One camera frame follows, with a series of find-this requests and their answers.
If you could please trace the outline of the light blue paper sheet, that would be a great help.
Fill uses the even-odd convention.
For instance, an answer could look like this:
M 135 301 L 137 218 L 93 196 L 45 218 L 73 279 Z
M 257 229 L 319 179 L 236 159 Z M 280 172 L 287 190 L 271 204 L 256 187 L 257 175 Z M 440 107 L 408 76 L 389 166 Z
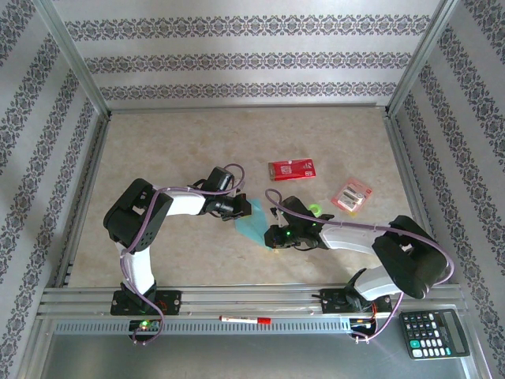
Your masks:
M 250 199 L 252 214 L 243 216 L 234 221 L 235 229 L 241 235 L 254 241 L 257 245 L 271 250 L 265 244 L 264 234 L 269 228 L 267 216 L 259 199 Z

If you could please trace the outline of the red flat packet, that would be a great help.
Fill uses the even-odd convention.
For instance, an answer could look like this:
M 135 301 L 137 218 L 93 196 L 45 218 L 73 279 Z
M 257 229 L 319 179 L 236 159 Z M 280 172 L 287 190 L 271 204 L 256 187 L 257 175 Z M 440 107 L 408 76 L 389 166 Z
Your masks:
M 315 178 L 312 159 L 288 159 L 267 164 L 270 179 L 274 182 Z

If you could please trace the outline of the red white blister pack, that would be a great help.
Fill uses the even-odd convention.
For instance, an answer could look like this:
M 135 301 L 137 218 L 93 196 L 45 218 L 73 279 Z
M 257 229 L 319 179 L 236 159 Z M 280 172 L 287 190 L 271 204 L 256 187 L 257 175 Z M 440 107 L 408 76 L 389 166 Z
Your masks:
M 348 178 L 342 188 L 333 196 L 331 203 L 345 212 L 356 213 L 371 196 L 371 187 L 355 178 Z

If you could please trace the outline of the white red marker pen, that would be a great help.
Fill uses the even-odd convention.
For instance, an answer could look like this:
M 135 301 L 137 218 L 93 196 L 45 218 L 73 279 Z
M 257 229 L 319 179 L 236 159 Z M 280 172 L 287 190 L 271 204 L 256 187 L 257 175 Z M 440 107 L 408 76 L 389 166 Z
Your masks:
M 270 325 L 271 318 L 269 317 L 239 317 L 239 316 L 219 316 L 221 322 L 251 324 L 251 325 Z

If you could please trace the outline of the black desk calculator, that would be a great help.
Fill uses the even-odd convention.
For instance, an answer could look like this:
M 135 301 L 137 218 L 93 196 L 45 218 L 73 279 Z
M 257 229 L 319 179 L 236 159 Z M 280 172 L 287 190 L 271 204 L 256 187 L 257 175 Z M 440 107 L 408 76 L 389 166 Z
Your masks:
M 411 359 L 428 361 L 470 356 L 469 344 L 455 310 L 401 312 L 399 320 Z

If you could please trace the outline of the aluminium mounting rail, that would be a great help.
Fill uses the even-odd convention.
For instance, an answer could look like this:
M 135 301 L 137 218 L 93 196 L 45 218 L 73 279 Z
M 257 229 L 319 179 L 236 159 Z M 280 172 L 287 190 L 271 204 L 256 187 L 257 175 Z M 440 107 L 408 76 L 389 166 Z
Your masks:
M 271 318 L 321 317 L 320 300 L 315 298 L 330 284 L 314 285 L 241 285 L 186 286 L 181 292 L 180 318 L 226 316 L 260 316 Z M 106 319 L 115 289 L 48 288 L 43 291 L 38 319 Z M 404 297 L 401 310 L 436 310 L 452 308 L 466 312 L 468 305 L 457 284 L 439 285 L 427 297 L 416 300 Z

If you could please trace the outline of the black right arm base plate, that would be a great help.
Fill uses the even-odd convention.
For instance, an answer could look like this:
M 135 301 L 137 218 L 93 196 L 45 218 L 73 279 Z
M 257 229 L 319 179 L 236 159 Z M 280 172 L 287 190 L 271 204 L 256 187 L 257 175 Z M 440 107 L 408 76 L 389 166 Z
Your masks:
M 372 306 L 375 306 L 378 313 L 392 311 L 391 300 L 388 296 L 370 301 L 359 295 L 354 289 L 325 288 L 316 297 L 320 300 L 324 314 L 369 314 L 373 313 Z

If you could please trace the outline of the aluminium back frame bar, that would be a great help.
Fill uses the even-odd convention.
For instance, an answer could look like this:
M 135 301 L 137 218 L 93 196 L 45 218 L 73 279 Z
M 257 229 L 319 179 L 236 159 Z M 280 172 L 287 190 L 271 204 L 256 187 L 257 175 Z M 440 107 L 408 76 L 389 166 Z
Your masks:
M 344 108 L 364 108 L 364 109 L 385 109 L 376 103 L 304 103 L 304 104 L 251 104 L 251 105 L 231 105 L 223 107 L 164 107 L 164 108 L 132 108 L 115 109 L 110 111 L 110 115 L 131 115 L 131 114 L 177 114 L 177 113 L 200 113 L 216 111 L 265 111 L 278 109 L 344 109 Z

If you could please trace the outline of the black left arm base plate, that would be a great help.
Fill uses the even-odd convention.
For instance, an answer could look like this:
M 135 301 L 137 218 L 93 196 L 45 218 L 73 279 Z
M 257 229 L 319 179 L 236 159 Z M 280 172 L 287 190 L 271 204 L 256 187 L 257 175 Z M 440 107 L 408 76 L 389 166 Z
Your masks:
M 181 307 L 181 292 L 158 290 L 155 297 L 150 301 L 157 306 L 164 315 L 176 316 Z M 156 315 L 158 313 L 152 306 L 144 300 L 125 291 L 115 291 L 110 306 L 110 314 L 113 316 L 144 316 Z

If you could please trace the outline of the aluminium side frame rail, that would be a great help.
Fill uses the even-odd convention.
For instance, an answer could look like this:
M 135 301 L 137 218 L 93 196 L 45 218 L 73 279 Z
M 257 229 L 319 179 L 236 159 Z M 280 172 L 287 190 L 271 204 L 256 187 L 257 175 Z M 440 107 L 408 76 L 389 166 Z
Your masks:
M 410 164 L 409 155 L 403 142 L 398 125 L 387 112 L 383 114 L 383 123 L 387 132 L 391 149 L 395 158 L 398 172 L 402 181 L 403 189 L 406 194 L 406 199 L 410 207 L 410 212 L 413 220 L 425 230 L 432 238 L 432 225 L 428 220 L 428 213 L 425 211 L 425 206 L 422 201 L 421 192 L 417 186 L 416 175 Z
M 109 116 L 100 116 L 88 147 L 84 166 L 80 171 L 78 187 L 73 197 L 71 213 L 65 226 L 66 235 L 63 240 L 62 252 L 58 259 L 58 264 L 54 270 L 49 287 L 64 287 L 67 272 L 72 265 L 77 253 L 77 248 L 84 226 L 86 213 L 91 199 L 92 188 L 95 183 L 96 172 L 103 151 L 103 143 L 107 138 L 107 127 L 110 121 Z

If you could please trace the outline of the aluminium frame post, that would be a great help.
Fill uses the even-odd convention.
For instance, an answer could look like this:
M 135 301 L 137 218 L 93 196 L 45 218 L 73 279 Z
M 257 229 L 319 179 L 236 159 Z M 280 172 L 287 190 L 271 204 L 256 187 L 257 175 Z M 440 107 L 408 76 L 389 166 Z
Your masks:
M 436 46 L 437 40 L 459 3 L 460 0 L 440 0 L 424 35 L 421 37 L 419 44 L 414 50 L 413 56 L 406 67 L 406 71 L 402 75 L 391 100 L 386 106 L 386 114 L 389 118 L 392 118 L 398 113 L 399 108 L 402 106 L 408 92 L 412 88 L 418 74 L 428 60 L 432 50 Z
M 63 53 L 65 60 L 75 73 L 77 79 L 83 86 L 87 97 L 91 100 L 94 108 L 99 114 L 110 118 L 111 110 L 107 106 L 105 99 L 98 85 L 92 78 L 84 59 L 79 53 L 71 35 L 69 34 L 65 23 L 62 21 L 55 9 L 52 0 L 32 0 L 34 7 L 49 29 L 54 41 Z

